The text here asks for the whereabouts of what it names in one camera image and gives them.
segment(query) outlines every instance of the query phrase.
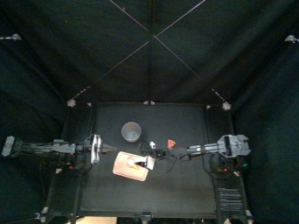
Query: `cable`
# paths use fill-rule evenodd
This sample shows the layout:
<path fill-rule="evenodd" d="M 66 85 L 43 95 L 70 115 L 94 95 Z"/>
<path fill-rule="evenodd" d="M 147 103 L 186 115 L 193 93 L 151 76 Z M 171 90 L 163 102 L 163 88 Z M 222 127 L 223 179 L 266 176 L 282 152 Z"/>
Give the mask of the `cable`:
<path fill-rule="evenodd" d="M 175 166 L 177 161 L 178 161 L 178 157 L 174 158 L 173 166 L 171 166 L 171 168 L 168 169 L 168 171 L 160 171 L 160 172 L 163 172 L 163 173 L 170 172 L 170 171 L 174 169 L 174 166 Z"/>

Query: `black curtain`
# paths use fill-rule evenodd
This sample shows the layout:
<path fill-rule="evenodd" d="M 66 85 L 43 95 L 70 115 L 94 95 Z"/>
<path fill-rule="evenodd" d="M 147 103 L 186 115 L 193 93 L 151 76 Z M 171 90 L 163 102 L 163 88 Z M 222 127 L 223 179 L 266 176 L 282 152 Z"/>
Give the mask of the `black curtain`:
<path fill-rule="evenodd" d="M 234 116 L 253 149 L 246 184 L 258 223 L 299 221 L 299 47 L 278 51 L 245 87 Z"/>
<path fill-rule="evenodd" d="M 18 33 L 3 13 L 0 30 L 2 37 Z M 2 40 L 0 151 L 8 136 L 34 143 L 60 138 L 64 110 L 60 91 L 26 41 Z M 48 170 L 39 158 L 0 158 L 2 223 L 34 223 L 51 181 Z"/>

